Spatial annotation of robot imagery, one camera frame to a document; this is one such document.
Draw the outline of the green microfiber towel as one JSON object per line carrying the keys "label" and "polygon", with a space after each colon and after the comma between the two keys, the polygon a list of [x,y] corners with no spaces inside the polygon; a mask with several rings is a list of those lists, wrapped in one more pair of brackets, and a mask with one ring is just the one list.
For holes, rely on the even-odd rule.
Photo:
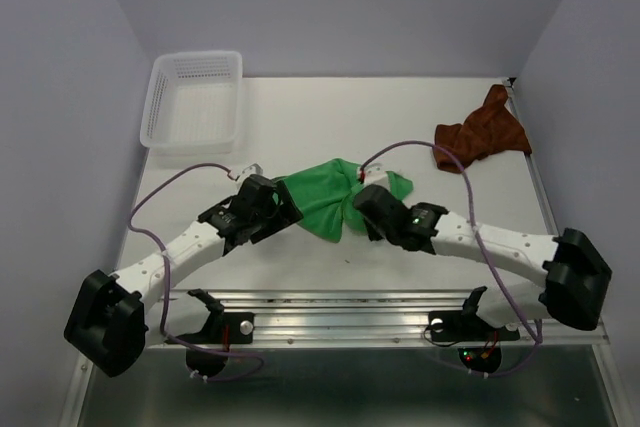
{"label": "green microfiber towel", "polygon": [[305,170],[280,177],[302,213],[297,223],[305,231],[331,243],[339,243],[343,228],[366,235],[363,216],[353,207],[363,189],[357,163],[334,158]]}

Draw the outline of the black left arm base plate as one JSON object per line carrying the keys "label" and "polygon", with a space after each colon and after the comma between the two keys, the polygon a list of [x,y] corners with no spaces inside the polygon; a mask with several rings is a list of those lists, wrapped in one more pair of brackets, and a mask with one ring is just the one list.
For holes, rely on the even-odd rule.
{"label": "black left arm base plate", "polygon": [[170,301],[167,327],[171,335],[190,344],[249,345],[255,313],[229,310],[207,291],[192,289]]}

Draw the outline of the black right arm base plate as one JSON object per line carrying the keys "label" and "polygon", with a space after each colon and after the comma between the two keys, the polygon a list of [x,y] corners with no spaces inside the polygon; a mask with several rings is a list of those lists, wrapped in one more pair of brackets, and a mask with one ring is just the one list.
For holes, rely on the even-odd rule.
{"label": "black right arm base plate", "polygon": [[504,326],[493,327],[477,315],[479,302],[486,291],[486,287],[472,290],[462,307],[457,310],[430,311],[423,338],[438,346],[487,340],[519,340],[518,330],[511,331]]}

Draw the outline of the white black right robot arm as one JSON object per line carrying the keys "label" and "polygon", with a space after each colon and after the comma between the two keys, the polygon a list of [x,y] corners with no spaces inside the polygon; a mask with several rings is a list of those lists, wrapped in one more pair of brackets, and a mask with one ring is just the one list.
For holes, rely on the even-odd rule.
{"label": "white black right robot arm", "polygon": [[409,252],[484,262],[522,278],[497,291],[481,287],[465,301],[458,325],[482,337],[523,317],[551,318],[581,331],[596,329],[612,270],[580,230],[558,236],[475,225],[429,203],[408,207],[389,190],[368,185],[353,201],[372,240],[386,240]]}

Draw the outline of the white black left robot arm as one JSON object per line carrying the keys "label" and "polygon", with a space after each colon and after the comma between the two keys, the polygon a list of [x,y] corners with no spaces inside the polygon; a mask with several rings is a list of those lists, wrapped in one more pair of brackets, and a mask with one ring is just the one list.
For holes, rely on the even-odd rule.
{"label": "white black left robot arm", "polygon": [[140,357],[146,317],[176,284],[247,242],[256,244],[303,219],[282,180],[253,173],[236,194],[198,215],[177,238],[112,274],[96,270],[82,282],[64,338],[109,377]]}

